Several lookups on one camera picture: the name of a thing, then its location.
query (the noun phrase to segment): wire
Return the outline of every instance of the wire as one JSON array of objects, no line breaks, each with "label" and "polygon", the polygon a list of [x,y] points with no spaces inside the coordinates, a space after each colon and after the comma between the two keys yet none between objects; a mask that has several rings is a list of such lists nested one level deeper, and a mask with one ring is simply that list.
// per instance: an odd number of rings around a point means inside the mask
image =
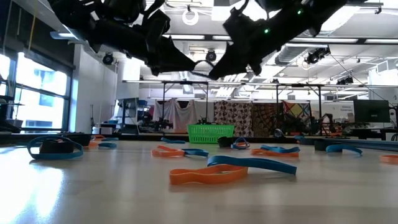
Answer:
[{"label": "wire", "polygon": [[[335,59],[335,61],[347,72],[349,73],[349,71],[332,55],[330,54],[330,56]],[[371,91],[372,93],[374,93],[376,96],[380,97],[380,99],[387,101],[392,107],[394,107],[394,105],[392,103],[390,103],[388,100],[384,99],[383,97],[381,97],[378,93],[376,93],[375,91],[373,91],[372,89],[370,89],[367,85],[365,85],[363,82],[361,82],[359,79],[357,79],[354,75],[352,75],[351,77],[353,77],[356,81],[358,81],[363,87],[367,88],[369,91]]]},{"label": "wire", "polygon": [[239,12],[243,12],[245,8],[248,6],[250,0],[244,0],[243,6],[238,10]]}]

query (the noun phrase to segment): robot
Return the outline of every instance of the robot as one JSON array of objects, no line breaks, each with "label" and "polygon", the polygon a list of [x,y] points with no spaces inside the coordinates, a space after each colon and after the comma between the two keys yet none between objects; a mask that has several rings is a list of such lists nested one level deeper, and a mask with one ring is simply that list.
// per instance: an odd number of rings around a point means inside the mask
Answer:
[{"label": "robot", "polygon": [[[252,21],[241,9],[233,8],[223,27],[233,41],[213,66],[208,78],[217,80],[227,75],[245,73],[247,65],[256,75],[261,73],[262,59],[279,50],[302,32],[315,37],[322,24],[347,3],[367,0],[256,0],[264,13],[280,10],[273,18]],[[87,40],[98,52],[108,45],[138,58],[152,70],[161,72],[189,71],[196,62],[181,53],[173,40],[163,36],[170,28],[170,18],[159,10],[165,0],[155,0],[148,10],[145,0],[49,0],[60,21],[80,40]],[[142,24],[134,24],[139,14]]]}]

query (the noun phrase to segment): black monitor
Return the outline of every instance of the black monitor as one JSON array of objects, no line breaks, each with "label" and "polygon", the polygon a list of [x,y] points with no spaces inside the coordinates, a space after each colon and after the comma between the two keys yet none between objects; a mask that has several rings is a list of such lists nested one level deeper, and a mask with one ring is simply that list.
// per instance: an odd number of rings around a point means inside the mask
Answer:
[{"label": "black monitor", "polygon": [[354,100],[355,122],[389,123],[387,100]]}]

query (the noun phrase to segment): green plastic basket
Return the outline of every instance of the green plastic basket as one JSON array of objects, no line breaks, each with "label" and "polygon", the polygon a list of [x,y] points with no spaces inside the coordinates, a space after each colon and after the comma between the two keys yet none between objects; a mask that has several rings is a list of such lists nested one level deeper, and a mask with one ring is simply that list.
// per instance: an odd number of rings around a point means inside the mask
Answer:
[{"label": "green plastic basket", "polygon": [[188,125],[188,135],[190,143],[217,144],[220,137],[232,137],[234,134],[234,125]]}]

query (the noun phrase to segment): patterned fabric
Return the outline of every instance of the patterned fabric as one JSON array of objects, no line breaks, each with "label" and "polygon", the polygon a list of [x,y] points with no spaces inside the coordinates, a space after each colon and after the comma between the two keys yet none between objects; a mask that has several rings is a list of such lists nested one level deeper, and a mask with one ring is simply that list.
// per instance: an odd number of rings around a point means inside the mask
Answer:
[{"label": "patterned fabric", "polygon": [[304,118],[310,116],[310,103],[283,103],[285,113],[290,113],[296,118]]},{"label": "patterned fabric", "polygon": [[298,131],[301,132],[303,127],[309,126],[310,125],[310,112],[311,112],[311,106],[310,103],[288,103],[288,102],[283,102],[284,104],[284,113],[293,116],[294,118],[301,119],[302,123],[300,126],[298,124],[295,124],[294,127],[290,127],[289,130],[287,131]]},{"label": "patterned fabric", "polygon": [[252,137],[252,104],[219,101],[214,104],[214,122],[235,125],[234,136]]},{"label": "patterned fabric", "polygon": [[272,134],[276,124],[276,110],[276,103],[253,104],[252,121],[254,137],[269,137]]}]

